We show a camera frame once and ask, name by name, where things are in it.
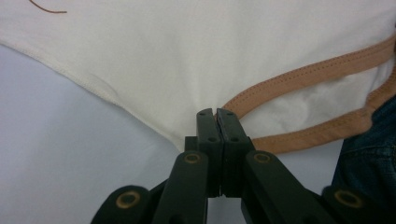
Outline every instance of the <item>orange stitched trim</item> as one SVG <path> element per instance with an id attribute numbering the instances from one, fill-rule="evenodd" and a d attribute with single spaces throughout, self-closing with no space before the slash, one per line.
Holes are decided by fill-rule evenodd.
<path id="1" fill-rule="evenodd" d="M 46 11 L 46 12 L 49 12 L 49 13 L 67 13 L 67 11 L 51 11 L 51 10 L 48 10 L 48 9 L 45 9 L 45 8 L 39 6 L 38 4 L 36 4 L 36 3 L 35 3 L 34 1 L 32 1 L 32 0 L 29 0 L 29 1 L 30 1 L 33 5 L 35 5 L 36 7 L 40 8 L 41 10 Z"/>
<path id="2" fill-rule="evenodd" d="M 297 132 L 256 138 L 252 140 L 253 144 L 258 150 L 283 153 L 319 146 L 363 133 L 371 127 L 373 113 L 396 94 L 395 85 L 396 65 L 393 67 L 388 80 L 368 95 L 366 105 L 363 108 Z"/>
<path id="3" fill-rule="evenodd" d="M 246 113 L 248 113 L 252 109 L 286 92 L 299 90 L 301 88 L 319 83 L 321 81 L 329 80 L 335 77 L 343 77 L 371 68 L 364 66 L 374 67 L 375 65 L 378 65 L 385 60 L 384 56 L 386 57 L 386 59 L 388 59 L 388 56 L 390 57 L 391 51 L 389 50 L 389 47 L 393 46 L 394 39 L 395 35 L 367 49 L 358 50 L 320 63 L 313 63 L 308 66 L 290 71 L 278 77 L 273 77 L 269 80 L 256 84 L 242 91 L 232 100 L 230 100 L 223 108 L 232 110 L 238 116 L 238 118 L 241 119 L 243 116 L 246 115 Z M 375 58 L 375 60 L 379 60 L 379 62 L 375 62 L 375 60 L 370 60 L 370 57 Z M 365 63 L 360 62 L 361 60 L 369 60 L 369 62 L 366 62 L 367 65 L 365 65 Z M 351 69 L 350 66 L 345 68 L 345 64 L 349 64 L 352 62 L 364 64 L 362 65 L 363 68 L 359 68 L 358 66 L 354 69 Z M 341 71 L 336 74 L 321 74 L 323 73 L 322 70 L 326 70 L 329 68 L 332 68 L 333 70 L 341 69 Z M 312 74 L 315 73 L 318 73 L 316 77 L 311 77 L 313 79 L 308 79 L 309 75 L 312 76 Z M 295 83 L 290 84 L 290 82 L 293 81 L 295 78 L 299 78 L 300 82 L 297 83 L 297 85 Z M 265 95 L 261 97 L 258 96 L 259 93 L 264 91 Z"/>

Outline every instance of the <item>black clamp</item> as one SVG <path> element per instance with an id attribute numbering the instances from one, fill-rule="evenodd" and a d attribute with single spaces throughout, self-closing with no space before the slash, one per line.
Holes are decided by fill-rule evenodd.
<path id="1" fill-rule="evenodd" d="M 150 191 L 117 189 L 92 224 L 203 224 L 207 198 L 220 195 L 241 198 L 249 224 L 396 223 L 354 189 L 305 189 L 275 155 L 255 150 L 233 112 L 206 109 L 196 119 L 197 136 L 186 137 L 169 178 Z"/>

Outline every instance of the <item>stitching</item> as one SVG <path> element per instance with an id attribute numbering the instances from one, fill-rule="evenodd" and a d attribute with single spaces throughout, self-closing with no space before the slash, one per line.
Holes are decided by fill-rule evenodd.
<path id="1" fill-rule="evenodd" d="M 371 55 L 373 55 L 375 53 L 377 53 L 377 52 L 373 52 L 373 53 L 370 53 L 370 54 L 362 55 L 362 56 L 360 56 L 358 58 L 353 59 L 353 61 L 356 61 L 356 60 L 358 60 L 360 58 L 363 58 L 363 57 L 371 56 Z M 344 63 L 350 63 L 350 61 L 352 61 L 352 60 L 346 60 L 346 61 L 342 61 L 342 62 L 339 62 L 339 63 L 331 63 L 329 65 L 323 65 L 320 68 L 309 70 L 309 71 L 305 71 L 302 74 L 296 74 L 296 75 L 292 75 L 292 76 L 289 77 L 289 75 L 291 75 L 293 73 L 297 73 L 297 72 L 299 72 L 299 71 L 301 71 L 303 69 L 307 70 L 308 67 L 312 67 L 314 64 L 313 65 L 308 65 L 308 67 L 303 67 L 303 68 L 288 72 L 288 73 L 286 73 L 284 75 L 281 75 L 279 77 L 271 78 L 271 79 L 269 79 L 267 81 L 259 83 L 259 84 L 255 85 L 255 86 L 243 91 L 239 96 L 237 96 L 234 99 L 232 99 L 230 103 L 227 103 L 226 106 L 228 108 L 231 108 L 231 110 L 233 110 L 234 108 L 236 108 L 237 106 L 239 106 L 240 104 L 242 104 L 243 102 L 248 100 L 248 98 L 250 98 L 251 96 L 256 95 L 260 91 L 263 91 L 263 85 L 265 85 L 267 83 L 270 83 L 270 84 L 266 85 L 266 88 L 273 87 L 275 85 L 279 85 L 279 84 L 287 82 L 287 81 L 292 81 L 293 79 L 295 79 L 297 77 L 307 76 L 309 74 L 312 74 L 314 72 L 317 72 L 317 71 L 320 71 L 320 70 L 323 70 L 323 69 L 326 69 L 326 68 L 329 68 L 329 67 L 333 67 L 333 66 L 336 66 L 336 65 L 341 65 L 341 64 L 344 64 Z"/>
<path id="2" fill-rule="evenodd" d="M 328 121 L 331 123 L 331 125 L 327 126 L 325 125 L 325 123 L 319 124 L 317 126 L 311 127 L 305 129 L 305 130 L 301 130 L 298 132 L 294 132 L 294 133 L 285 133 L 281 134 L 281 135 L 274 135 L 274 136 L 267 136 L 267 137 L 261 137 L 261 138 L 255 138 L 253 139 L 254 142 L 256 142 L 257 144 L 262 144 L 265 141 L 268 141 L 269 143 L 276 143 L 276 142 L 284 142 L 284 141 L 290 141 L 293 139 L 297 139 L 300 137 L 305 137 L 305 136 L 309 136 L 309 135 L 313 135 L 317 132 L 322 132 L 322 131 L 327 131 L 330 129 L 334 129 L 337 127 L 341 127 L 343 125 L 346 125 L 350 122 L 359 120 L 359 119 L 364 119 L 364 118 L 368 118 L 370 117 L 374 111 L 373 109 L 370 109 L 370 104 L 372 104 L 376 99 L 375 97 L 377 97 L 379 94 L 387 92 L 389 90 L 392 90 L 392 86 L 396 83 L 396 65 L 393 68 L 392 71 L 392 75 L 389 77 L 389 80 L 384 83 L 381 87 L 379 87 L 377 90 L 373 91 L 372 93 L 369 94 L 368 99 L 366 101 L 366 105 L 365 107 L 352 111 L 348 114 L 345 114 L 343 118 L 340 118 L 339 120 L 336 121 Z"/>
<path id="3" fill-rule="evenodd" d="M 248 100 L 251 96 L 256 95 L 257 93 L 259 93 L 260 91 L 263 91 L 264 85 L 266 85 L 265 88 L 269 88 L 269 87 L 273 87 L 279 84 L 282 84 L 284 82 L 288 82 L 288 81 L 292 81 L 293 79 L 297 78 L 297 77 L 303 77 L 303 76 L 307 76 L 309 74 L 312 74 L 314 72 L 326 69 L 326 68 L 330 68 L 330 67 L 334 67 L 336 65 L 342 65 L 344 63 L 350 63 L 352 61 L 356 61 L 359 60 L 361 58 L 366 58 L 369 57 L 371 55 L 377 54 L 378 52 L 382 51 L 382 50 L 386 50 L 388 46 L 393 45 L 395 36 L 391 37 L 389 40 L 376 45 L 376 46 L 371 46 L 367 49 L 362 49 L 356 52 L 352 52 L 346 55 L 342 55 L 339 57 L 335 57 L 333 59 L 327 60 L 327 61 L 323 61 L 321 63 L 314 63 L 314 64 L 310 64 L 308 66 L 290 71 L 288 73 L 285 73 L 283 75 L 280 75 L 278 77 L 274 77 L 271 78 L 269 80 L 266 80 L 264 82 L 261 82 L 259 84 L 256 84 L 255 86 L 252 86 L 244 91 L 242 91 L 240 94 L 238 94 L 237 96 L 235 96 L 230 102 L 228 102 L 224 108 L 229 108 L 230 110 L 235 109 L 237 106 L 239 106 L 240 104 L 244 103 L 246 100 Z M 323 64 L 321 67 L 319 68 L 314 68 L 312 69 L 312 67 L 316 67 L 318 65 Z"/>
<path id="4" fill-rule="evenodd" d="M 367 111 L 366 108 L 362 108 L 362 109 L 358 109 L 357 111 L 354 111 L 348 115 L 346 115 L 344 118 L 340 118 L 339 120 L 336 121 L 332 121 L 332 125 L 328 126 L 325 124 L 322 125 L 318 125 L 318 126 L 314 126 L 312 128 L 310 128 L 310 130 L 305 130 L 302 131 L 300 133 L 296 132 L 293 135 L 290 135 L 291 133 L 286 133 L 286 135 L 290 135 L 290 136 L 275 136 L 275 139 L 266 139 L 268 137 L 262 137 L 262 138 L 255 138 L 253 139 L 254 141 L 256 141 L 258 144 L 260 144 L 261 142 L 267 140 L 270 143 L 276 143 L 276 142 L 282 142 L 282 141 L 290 141 L 296 138 L 300 138 L 300 137 L 307 137 L 310 136 L 312 134 L 318 133 L 318 132 L 323 132 L 323 131 L 327 131 L 333 128 L 337 128 L 337 127 L 341 127 L 345 124 L 350 123 L 351 121 L 354 121 L 356 119 L 361 119 L 364 117 L 367 117 L 367 115 L 369 115 L 370 113 Z"/>

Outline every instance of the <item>tan binding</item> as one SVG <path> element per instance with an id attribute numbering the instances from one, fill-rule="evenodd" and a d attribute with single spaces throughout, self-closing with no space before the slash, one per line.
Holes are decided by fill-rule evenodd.
<path id="1" fill-rule="evenodd" d="M 256 107 L 287 92 L 379 66 L 392 57 L 395 39 L 396 34 L 369 48 L 313 63 L 256 84 L 236 95 L 223 108 L 233 111 L 241 119 Z M 396 94 L 395 73 L 393 69 L 388 81 L 369 94 L 364 108 L 298 132 L 256 138 L 253 144 L 258 150 L 282 153 L 363 133 L 371 127 L 374 111 Z"/>

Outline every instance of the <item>metal rivet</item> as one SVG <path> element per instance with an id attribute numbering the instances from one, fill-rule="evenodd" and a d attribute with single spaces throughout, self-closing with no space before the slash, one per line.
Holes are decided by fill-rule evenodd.
<path id="1" fill-rule="evenodd" d="M 334 193 L 334 198 L 341 204 L 353 208 L 363 207 L 363 200 L 348 190 L 337 190 Z"/>
<path id="2" fill-rule="evenodd" d="M 268 155 L 262 154 L 262 153 L 258 153 L 256 155 L 254 155 L 254 160 L 259 162 L 259 163 L 268 163 L 271 160 L 271 157 L 269 157 Z"/>
<path id="3" fill-rule="evenodd" d="M 134 190 L 122 193 L 116 200 L 116 205 L 121 209 L 134 207 L 140 202 L 140 194 Z"/>
<path id="4" fill-rule="evenodd" d="M 184 161 L 185 161 L 186 163 L 189 163 L 189 164 L 197 163 L 197 162 L 200 161 L 200 159 L 201 159 L 200 155 L 195 154 L 195 153 L 188 154 L 188 155 L 186 155 L 186 156 L 184 157 Z"/>

